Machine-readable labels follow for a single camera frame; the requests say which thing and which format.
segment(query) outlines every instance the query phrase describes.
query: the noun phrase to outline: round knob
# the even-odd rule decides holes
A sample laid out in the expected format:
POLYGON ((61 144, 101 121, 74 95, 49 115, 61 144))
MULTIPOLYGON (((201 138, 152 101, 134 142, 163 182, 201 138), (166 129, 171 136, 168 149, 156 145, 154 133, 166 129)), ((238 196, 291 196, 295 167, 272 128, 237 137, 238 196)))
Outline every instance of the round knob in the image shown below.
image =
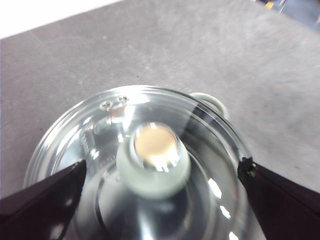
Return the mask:
POLYGON ((132 144, 133 158, 144 168, 168 172, 180 160, 178 138, 164 125, 149 123, 139 127, 132 144))
POLYGON ((175 133, 161 123, 138 127, 123 139, 116 154, 122 181, 133 193, 147 199, 165 199, 187 183, 191 163, 188 151, 175 133))

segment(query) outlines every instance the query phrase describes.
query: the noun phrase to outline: metal pot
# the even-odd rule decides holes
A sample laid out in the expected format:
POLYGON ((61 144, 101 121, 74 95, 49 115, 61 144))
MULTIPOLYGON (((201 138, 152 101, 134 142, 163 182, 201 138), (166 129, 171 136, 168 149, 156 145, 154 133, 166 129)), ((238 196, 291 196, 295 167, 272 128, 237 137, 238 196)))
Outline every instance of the metal pot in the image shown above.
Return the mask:
POLYGON ((248 239, 253 215, 237 166, 250 153, 227 118, 204 93, 142 85, 101 92, 50 127, 24 186, 86 159, 66 239, 248 239))

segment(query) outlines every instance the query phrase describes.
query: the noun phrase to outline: pot handle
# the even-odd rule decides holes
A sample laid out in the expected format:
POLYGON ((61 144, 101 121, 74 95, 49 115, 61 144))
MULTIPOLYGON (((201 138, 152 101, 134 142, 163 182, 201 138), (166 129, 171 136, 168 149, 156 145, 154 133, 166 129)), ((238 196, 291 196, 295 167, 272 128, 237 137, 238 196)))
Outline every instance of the pot handle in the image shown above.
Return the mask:
POLYGON ((224 119, 229 120, 228 110, 227 110, 226 106, 219 99, 217 99, 214 96, 211 96, 209 94, 203 93, 203 92, 192 92, 189 95, 191 95, 194 98, 211 103, 219 110, 220 114, 222 115, 222 117, 224 119))
POLYGON ((242 158, 237 175, 267 240, 320 239, 320 193, 242 158))
POLYGON ((82 160, 0 199, 0 239, 62 240, 80 201, 86 172, 82 160))

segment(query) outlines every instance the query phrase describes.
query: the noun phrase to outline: white wall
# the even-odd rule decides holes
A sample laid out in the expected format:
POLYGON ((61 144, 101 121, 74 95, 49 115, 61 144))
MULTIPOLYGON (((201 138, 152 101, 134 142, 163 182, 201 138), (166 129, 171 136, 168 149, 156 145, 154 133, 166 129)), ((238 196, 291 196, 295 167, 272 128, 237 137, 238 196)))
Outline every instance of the white wall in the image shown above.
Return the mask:
POLYGON ((0 39, 120 0, 0 0, 0 39))

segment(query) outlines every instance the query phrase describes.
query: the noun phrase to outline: glass pot lid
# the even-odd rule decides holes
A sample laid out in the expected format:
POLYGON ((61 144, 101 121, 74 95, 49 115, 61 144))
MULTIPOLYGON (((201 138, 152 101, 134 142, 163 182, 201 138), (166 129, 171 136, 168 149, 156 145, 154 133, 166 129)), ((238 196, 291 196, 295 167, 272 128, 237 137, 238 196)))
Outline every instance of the glass pot lid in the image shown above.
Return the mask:
POLYGON ((53 124, 24 186, 86 159, 66 239, 241 240, 252 218, 236 167, 249 156, 231 125, 201 100, 123 86, 78 103, 53 124))

